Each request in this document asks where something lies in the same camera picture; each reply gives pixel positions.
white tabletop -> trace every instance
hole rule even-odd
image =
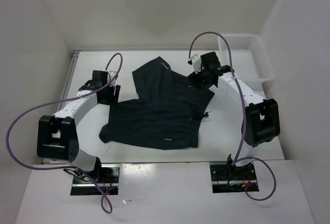
[[[314,223],[293,161],[268,164],[277,190],[264,202],[245,193],[213,194],[206,162],[122,164],[119,193],[109,196],[110,215],[101,209],[101,196],[70,196],[72,176],[62,170],[32,171],[16,224]],[[262,163],[255,163],[255,171],[260,192],[251,195],[262,198],[271,192],[273,180]]]
[[[118,51],[80,52],[68,96],[73,97],[78,89],[91,78],[93,70],[104,70],[109,58]],[[205,54],[208,51],[193,51]],[[187,64],[188,51],[121,51],[124,57],[122,71],[116,84],[121,85],[119,101],[137,99],[132,71],[146,62],[161,56],[171,69],[182,75],[189,75],[193,68]],[[119,59],[109,69],[116,71]],[[241,136],[242,112],[228,95],[216,87],[211,88],[215,96],[206,111],[212,111],[203,119],[199,130],[198,148],[184,150],[158,150],[130,146],[111,141],[104,144],[98,137],[101,128],[108,121],[109,106],[99,104],[93,108],[77,127],[80,148],[98,156],[103,163],[145,163],[145,162],[201,162],[225,161],[238,147]],[[263,95],[261,85],[254,89]],[[258,156],[263,159],[284,159],[278,138],[260,145]]]

white basket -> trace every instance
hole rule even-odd
[[[248,85],[274,79],[275,74],[261,37],[250,34],[224,34],[232,52],[235,73]],[[228,49],[218,37],[221,65],[229,65]]]

dark garment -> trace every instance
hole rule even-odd
[[[196,148],[201,118],[214,93],[199,93],[161,57],[134,71],[133,79],[139,99],[111,105],[100,139],[163,150]]]

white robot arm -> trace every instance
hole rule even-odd
[[[114,71],[93,71],[92,80],[87,81],[79,89],[77,97],[103,87],[114,78],[115,73]],[[83,171],[91,172],[91,175],[97,178],[101,161],[79,148],[76,127],[97,104],[110,105],[118,102],[120,86],[116,86],[115,81],[116,79],[100,92],[70,102],[52,116],[41,117],[38,129],[38,156],[64,160]]]
[[[212,85],[226,92],[238,105],[241,105],[241,97],[235,82],[238,80],[241,87],[246,117],[246,133],[243,147],[239,157],[253,157],[256,155],[257,146],[263,142],[270,142],[279,135],[278,105],[274,99],[266,100],[255,93],[238,77],[233,78],[229,66],[221,66],[215,52],[202,56],[194,55],[189,61],[193,65],[194,72],[188,78],[194,87],[203,91]],[[236,167],[243,167],[251,160],[245,159],[235,163]]]

white wall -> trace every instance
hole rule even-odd
[[[8,224],[15,222],[30,171],[9,157],[6,129],[27,108],[60,98],[70,62],[41,0],[0,0],[0,62],[0,222]],[[38,119],[54,108],[29,114],[13,129],[11,146],[22,161],[35,161]]]
[[[280,141],[317,224],[330,223],[330,0],[278,0],[262,32],[276,79]]]
[[[188,48],[197,34],[258,34],[275,0],[44,0],[71,49]],[[196,48],[216,47],[212,36]]]

